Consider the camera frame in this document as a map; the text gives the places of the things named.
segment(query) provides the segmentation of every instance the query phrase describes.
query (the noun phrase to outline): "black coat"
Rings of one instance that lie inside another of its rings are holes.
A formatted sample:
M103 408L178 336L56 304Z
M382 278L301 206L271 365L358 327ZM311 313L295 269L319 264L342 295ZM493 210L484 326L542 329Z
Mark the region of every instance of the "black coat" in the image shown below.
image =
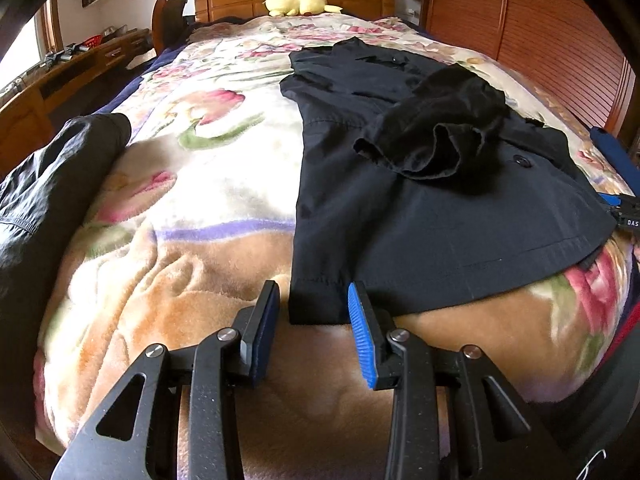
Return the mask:
M593 254L616 222L559 130L460 65L358 39L290 54L304 152L289 315L348 322L467 303Z
M130 134L122 114L72 119L0 184L0 448L14 470L8 438L33 435L33 357L60 260Z

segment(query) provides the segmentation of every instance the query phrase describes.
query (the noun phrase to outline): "black cloth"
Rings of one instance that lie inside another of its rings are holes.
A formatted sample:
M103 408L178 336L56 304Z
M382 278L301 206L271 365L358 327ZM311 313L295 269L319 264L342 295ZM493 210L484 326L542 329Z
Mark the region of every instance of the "black cloth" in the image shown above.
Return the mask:
M290 60L291 322L348 322L352 280L395 316L478 300L580 262L615 228L564 134L469 70L356 38Z
M38 329L66 246L129 142L122 114L68 121L0 184L0 442L32 438Z
M625 431L637 409L638 395L640 324L574 394L561 402L531 406L558 446L580 469L599 449L610 452L611 444ZM630 430L638 442L638 422Z

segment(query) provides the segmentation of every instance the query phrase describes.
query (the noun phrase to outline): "bed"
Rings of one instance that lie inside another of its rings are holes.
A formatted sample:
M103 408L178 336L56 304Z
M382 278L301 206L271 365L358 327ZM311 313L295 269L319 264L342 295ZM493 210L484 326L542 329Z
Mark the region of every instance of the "bed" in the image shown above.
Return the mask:
M158 12L166 14L168 0L160 1ZM195 0L199 22L219 22L166 50L171 63L157 64L113 110L129 117L132 141L68 246L34 359L36 434L56 453L148 344L198 343L253 304L264 280L275 280L283 302L268 376L255 392L237 396L245 476L382 474L390 395L362 381L350 328L287 321L302 120L278 85L290 73L292 51L356 36L459 63L503 90L521 115L564 132L597 191L630 193L552 95L485 54L431 40L389 17L394 0L328 0L366 20L272 18L261 1ZM225 16L240 20L220 20ZM180 20L154 23L154 41L179 36L158 27L180 29ZM629 317L635 249L616 231L588 270L571 267L511 292L396 321L441 348L477 344L526 400L559 402L602 364ZM187 399L178 478L186 478ZM446 409L439 409L446 449ZM22 446L23 455L30 456L30 446ZM577 463L590 451L581 449ZM43 476L47 468L40 465Z

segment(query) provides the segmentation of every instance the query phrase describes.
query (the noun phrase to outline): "wooden louvered door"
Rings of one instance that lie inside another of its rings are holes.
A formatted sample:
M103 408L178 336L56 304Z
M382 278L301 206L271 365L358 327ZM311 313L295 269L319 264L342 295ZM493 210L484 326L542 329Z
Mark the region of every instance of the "wooden louvered door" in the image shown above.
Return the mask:
M557 97L587 126L616 134L635 75L583 0L428 0L439 41L477 50Z

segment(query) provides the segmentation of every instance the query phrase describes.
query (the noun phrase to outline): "metal screw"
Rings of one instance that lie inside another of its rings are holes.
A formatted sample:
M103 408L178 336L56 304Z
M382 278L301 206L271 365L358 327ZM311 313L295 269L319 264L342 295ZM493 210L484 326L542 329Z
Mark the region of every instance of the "metal screw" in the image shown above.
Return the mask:
M479 359L482 357L482 350L476 345L465 345L462 347L462 353L468 359Z
M218 339L220 341L231 341L238 335L238 330L235 328L223 328L218 332Z
M396 341L397 343L403 343L407 339L409 339L409 331L404 328L396 328L391 331L391 339Z
M146 347L145 355L147 357L158 357L162 352L164 352L164 348L162 345L156 343L155 345L149 345Z

